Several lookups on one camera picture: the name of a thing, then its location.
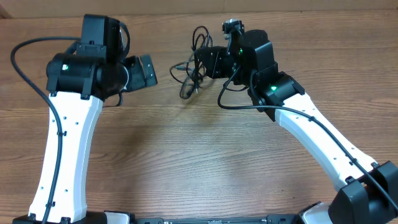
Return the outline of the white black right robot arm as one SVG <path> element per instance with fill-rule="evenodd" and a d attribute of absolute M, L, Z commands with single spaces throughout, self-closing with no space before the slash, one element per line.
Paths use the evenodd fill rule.
<path fill-rule="evenodd" d="M 251 108 L 290 132 L 325 171 L 336 196 L 315 203 L 295 223 L 387 223 L 397 218 L 397 167 L 380 164 L 351 144 L 317 109 L 304 88 L 279 71 L 263 30 L 229 31 L 226 47 L 203 47 L 195 60 L 211 78 L 244 85 Z"/>

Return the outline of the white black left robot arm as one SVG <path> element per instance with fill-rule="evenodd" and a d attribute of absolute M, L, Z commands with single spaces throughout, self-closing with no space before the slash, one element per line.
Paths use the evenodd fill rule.
<path fill-rule="evenodd" d="M 86 174 L 104 101 L 157 84 L 149 55 L 129 56 L 126 25 L 87 14 L 81 37 L 47 64 L 40 96 L 49 106 L 49 131 L 35 197 L 15 223 L 133 223 L 127 212 L 90 212 Z"/>

